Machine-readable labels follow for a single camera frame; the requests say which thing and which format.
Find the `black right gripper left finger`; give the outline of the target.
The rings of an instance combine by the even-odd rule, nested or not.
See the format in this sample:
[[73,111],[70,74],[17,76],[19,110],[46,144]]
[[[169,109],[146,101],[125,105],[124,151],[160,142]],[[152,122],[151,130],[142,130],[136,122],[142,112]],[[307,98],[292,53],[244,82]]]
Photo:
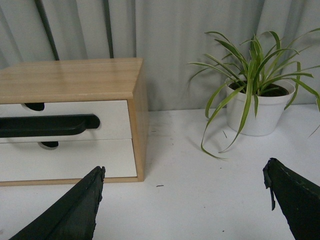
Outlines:
[[105,167],[97,166],[12,240],[91,240],[103,199]]

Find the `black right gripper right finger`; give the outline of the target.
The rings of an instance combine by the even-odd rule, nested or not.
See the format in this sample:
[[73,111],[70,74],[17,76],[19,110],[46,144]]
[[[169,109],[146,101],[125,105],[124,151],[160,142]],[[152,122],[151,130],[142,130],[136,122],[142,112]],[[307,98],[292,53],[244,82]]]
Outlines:
[[270,158],[263,168],[264,185],[270,190],[271,209],[276,203],[296,240],[320,238],[320,187]]

